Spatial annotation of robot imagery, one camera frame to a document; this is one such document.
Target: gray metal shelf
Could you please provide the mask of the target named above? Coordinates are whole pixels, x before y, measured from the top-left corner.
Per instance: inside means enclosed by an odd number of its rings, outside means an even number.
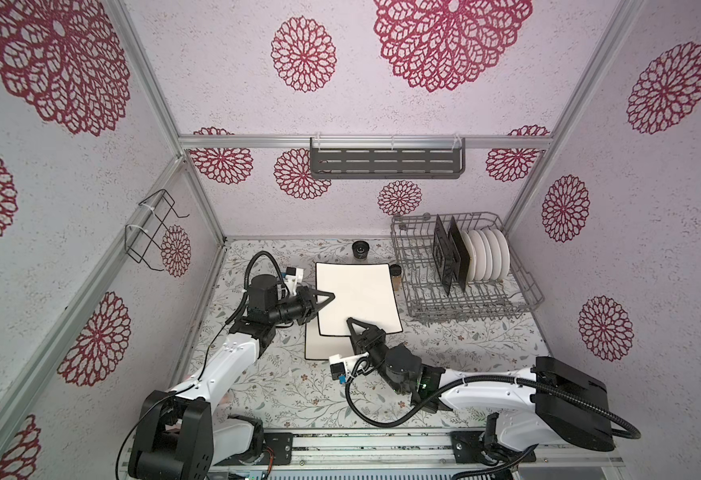
[[[488,226],[503,231],[499,215],[491,212],[443,214],[451,217],[460,230],[480,230]],[[443,322],[467,318],[517,317],[533,312],[545,299],[534,278],[521,264],[512,245],[510,274],[505,280],[469,282],[465,292],[454,285],[447,296],[435,271],[432,239],[435,215],[394,216],[390,226],[396,263],[403,269],[403,293],[409,314],[421,322]]]

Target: black cup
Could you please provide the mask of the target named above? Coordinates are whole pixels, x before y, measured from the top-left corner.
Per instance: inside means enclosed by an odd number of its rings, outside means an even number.
[[[363,260],[369,254],[369,244],[363,240],[353,242],[353,256],[358,260]]]

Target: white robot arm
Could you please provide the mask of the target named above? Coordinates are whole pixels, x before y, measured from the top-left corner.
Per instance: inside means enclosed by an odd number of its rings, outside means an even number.
[[[262,255],[270,258],[278,275],[258,275],[249,284],[251,267]],[[130,476],[144,480],[204,478],[210,466],[225,458],[238,456],[250,462],[262,455],[261,421],[231,416],[212,431],[211,412],[268,348],[276,325],[303,325],[334,299],[333,293],[298,286],[302,276],[302,269],[297,268],[287,268],[286,275],[281,275],[267,252],[254,256],[244,275],[246,293],[225,322],[224,326],[233,325],[218,351],[170,392],[156,390],[145,398],[129,458]],[[326,300],[318,302],[319,296]]]
[[[608,411],[602,382],[551,357],[538,357],[534,367],[512,372],[458,372],[423,364],[403,344],[388,348],[385,331],[375,325],[352,318],[347,322],[356,355],[330,357],[330,370],[333,379],[345,384],[349,407],[372,426],[402,425],[419,410],[497,408],[501,412],[487,417],[480,446],[479,458],[489,466],[521,461],[538,444],[570,443],[609,452],[613,436],[641,436]],[[378,422],[355,408],[350,383],[371,372],[399,394],[411,393],[413,408],[393,422]],[[612,429],[611,422],[625,430]]]

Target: floral tablecloth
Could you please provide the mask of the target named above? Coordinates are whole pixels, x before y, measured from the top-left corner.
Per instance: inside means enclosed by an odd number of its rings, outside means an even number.
[[[305,269],[307,283],[315,285],[315,263],[353,263],[352,240],[235,240],[228,251],[218,279],[214,299],[194,348],[190,372],[199,368],[204,352],[224,321],[240,301],[244,269],[252,255],[269,251],[282,270],[287,266]],[[393,263],[393,244],[369,240],[367,262]],[[252,271],[273,273],[263,257]],[[449,321],[425,326],[406,313],[401,292],[396,293],[403,332],[388,335],[388,345],[407,345],[422,361],[463,371],[507,371],[534,364],[535,357],[547,355],[547,347],[531,314],[495,320]],[[212,351],[221,344],[224,334]],[[363,428],[368,425],[350,411],[344,388],[333,381],[328,362],[304,359],[305,328],[297,325],[278,330],[262,357],[247,368],[214,413],[215,422],[229,413],[262,419],[265,428]],[[367,416],[394,420],[409,409],[409,396],[396,395],[377,375],[357,379],[351,389],[355,404]],[[469,408],[458,412],[419,412],[408,427],[480,427],[489,412]]]

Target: patterned wallpaper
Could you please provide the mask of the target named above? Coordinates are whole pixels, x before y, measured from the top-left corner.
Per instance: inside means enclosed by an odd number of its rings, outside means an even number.
[[[546,135],[617,2],[126,3],[189,134]],[[395,214],[507,215],[537,153],[470,150],[437,181],[315,180],[305,149],[190,155],[227,234],[380,236]]]
[[[146,229],[182,248],[148,250],[161,271],[127,260],[2,457],[0,478],[109,478],[114,445],[144,397],[168,386],[217,248],[187,175],[168,189],[188,216],[170,214],[168,229],[153,219]]]
[[[98,2],[0,2],[0,401],[171,158]],[[138,411],[135,382],[166,386],[177,355],[164,352],[179,348],[166,336],[187,326],[178,319],[194,306],[208,239],[196,211],[158,237],[164,255],[152,263],[166,271],[149,271],[160,280],[119,277],[58,366],[49,387],[58,390],[2,457],[0,478],[58,478],[71,458],[84,468],[92,451],[112,455]],[[176,304],[155,312],[146,303],[159,305],[159,293]],[[92,433],[100,448],[76,444]],[[44,465],[55,470],[36,473]],[[100,459],[91,478],[110,465]]]
[[[127,0],[183,133],[550,128],[617,0]]]
[[[636,480],[701,476],[701,2],[650,0],[513,234],[557,358],[643,432]]]

